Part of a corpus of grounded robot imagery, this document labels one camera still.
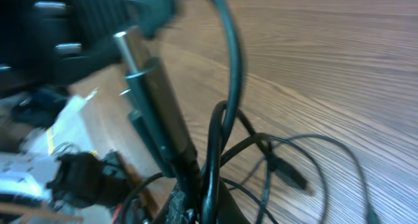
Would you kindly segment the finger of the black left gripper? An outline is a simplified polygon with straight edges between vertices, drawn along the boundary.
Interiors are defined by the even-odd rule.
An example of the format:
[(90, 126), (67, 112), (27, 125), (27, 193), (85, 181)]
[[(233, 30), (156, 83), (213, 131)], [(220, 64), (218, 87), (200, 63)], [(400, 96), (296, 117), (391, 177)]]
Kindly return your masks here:
[(178, 13), (180, 0), (116, 0), (125, 6), (129, 22), (137, 24), (142, 34), (154, 37)]

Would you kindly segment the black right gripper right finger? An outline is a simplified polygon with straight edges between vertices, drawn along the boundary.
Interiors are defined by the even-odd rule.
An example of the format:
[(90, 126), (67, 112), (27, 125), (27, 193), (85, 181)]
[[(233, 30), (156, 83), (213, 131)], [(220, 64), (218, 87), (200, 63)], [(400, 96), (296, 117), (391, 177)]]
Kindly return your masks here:
[(249, 221), (238, 207), (223, 181), (219, 183), (217, 223), (249, 224)]

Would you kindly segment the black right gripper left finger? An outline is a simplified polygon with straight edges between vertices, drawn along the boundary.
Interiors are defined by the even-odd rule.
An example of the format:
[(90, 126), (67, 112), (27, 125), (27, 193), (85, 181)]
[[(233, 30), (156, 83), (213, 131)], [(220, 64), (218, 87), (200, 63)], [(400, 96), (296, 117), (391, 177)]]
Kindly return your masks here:
[(197, 216), (195, 201), (176, 183), (152, 224), (195, 224)]

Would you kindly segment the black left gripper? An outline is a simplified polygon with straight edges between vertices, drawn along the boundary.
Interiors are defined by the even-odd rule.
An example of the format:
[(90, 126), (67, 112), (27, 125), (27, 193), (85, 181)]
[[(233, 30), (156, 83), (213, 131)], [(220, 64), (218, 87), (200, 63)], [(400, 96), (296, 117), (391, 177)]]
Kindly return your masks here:
[(1, 96), (68, 86), (120, 60), (123, 0), (1, 0)]

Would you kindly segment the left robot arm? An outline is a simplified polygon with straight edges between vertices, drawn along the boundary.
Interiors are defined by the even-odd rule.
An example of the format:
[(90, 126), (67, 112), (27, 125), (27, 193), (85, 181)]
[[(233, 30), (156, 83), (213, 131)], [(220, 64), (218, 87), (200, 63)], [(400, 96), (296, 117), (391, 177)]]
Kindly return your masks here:
[[(48, 84), (67, 86), (115, 63), (120, 57), (111, 34), (138, 25), (153, 37), (176, 11), (176, 0), (1, 0), (1, 96)], [(69, 162), (50, 156), (1, 154), (1, 212), (7, 223), (24, 209), (69, 193), (83, 207), (113, 208), (131, 190), (126, 177), (105, 174), (92, 155)]]

